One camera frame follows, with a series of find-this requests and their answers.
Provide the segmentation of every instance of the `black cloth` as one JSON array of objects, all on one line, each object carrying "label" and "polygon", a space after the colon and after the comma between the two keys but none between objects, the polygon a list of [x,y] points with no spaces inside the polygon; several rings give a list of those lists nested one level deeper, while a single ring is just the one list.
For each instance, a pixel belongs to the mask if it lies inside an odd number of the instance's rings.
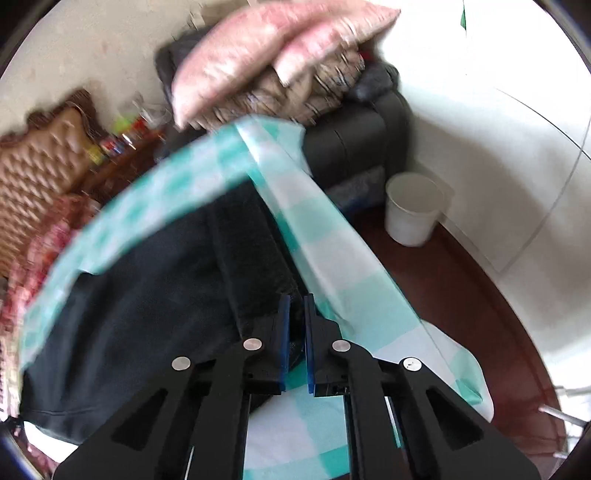
[{"label": "black cloth", "polygon": [[[290,361],[302,351],[303,283],[247,181],[80,274],[24,373],[21,415],[81,443],[178,356],[215,358],[292,296]],[[264,398],[254,399],[260,405]]]}]

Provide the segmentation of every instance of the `green object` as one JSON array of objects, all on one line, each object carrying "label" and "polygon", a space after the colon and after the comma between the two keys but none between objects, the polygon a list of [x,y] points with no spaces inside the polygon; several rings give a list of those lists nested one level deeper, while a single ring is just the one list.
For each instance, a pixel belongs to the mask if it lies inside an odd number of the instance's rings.
[{"label": "green object", "polygon": [[121,135],[123,132],[129,130],[131,125],[133,125],[134,120],[132,121],[129,118],[125,118],[123,116],[118,117],[117,120],[115,120],[115,122],[113,123],[113,133],[115,135]]},{"label": "green object", "polygon": [[462,10],[462,19],[460,20],[460,25],[464,30],[466,29],[466,6],[464,6],[464,10]]}]

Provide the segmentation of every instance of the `brown tufted headboard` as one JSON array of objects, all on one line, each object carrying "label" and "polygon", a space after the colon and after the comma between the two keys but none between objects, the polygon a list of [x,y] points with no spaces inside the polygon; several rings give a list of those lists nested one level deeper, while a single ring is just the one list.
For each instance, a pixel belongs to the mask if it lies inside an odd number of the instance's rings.
[{"label": "brown tufted headboard", "polygon": [[77,105],[62,106],[43,117],[42,128],[0,139],[0,275],[8,276],[54,197],[78,185],[93,165],[86,155],[93,143],[89,119]]}]

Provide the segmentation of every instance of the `pink pillow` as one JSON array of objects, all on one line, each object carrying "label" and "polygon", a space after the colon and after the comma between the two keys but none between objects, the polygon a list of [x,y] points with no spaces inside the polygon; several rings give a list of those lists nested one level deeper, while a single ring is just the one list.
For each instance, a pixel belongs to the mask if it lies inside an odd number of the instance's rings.
[{"label": "pink pillow", "polygon": [[339,47],[351,48],[369,40],[392,25],[399,15],[399,9],[363,2],[349,13],[322,21],[281,50],[273,63],[277,76],[288,86],[303,71],[317,65]]},{"label": "pink pillow", "polygon": [[269,2],[226,17],[189,54],[172,85],[176,124],[235,93],[277,56],[285,41],[336,4]]}]

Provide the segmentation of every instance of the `black leather sofa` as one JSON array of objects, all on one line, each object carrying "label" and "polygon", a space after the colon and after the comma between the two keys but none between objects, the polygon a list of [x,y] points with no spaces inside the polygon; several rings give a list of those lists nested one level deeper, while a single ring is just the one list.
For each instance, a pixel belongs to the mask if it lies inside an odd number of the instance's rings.
[{"label": "black leather sofa", "polygon": [[[169,102],[179,65],[209,30],[186,34],[156,53],[155,66]],[[410,119],[410,108],[398,91],[398,71],[376,62],[368,63],[338,110],[306,129],[303,151],[313,178],[342,211],[383,200],[385,180],[406,168]],[[191,127],[178,132],[171,126],[157,159],[204,134]]]}]

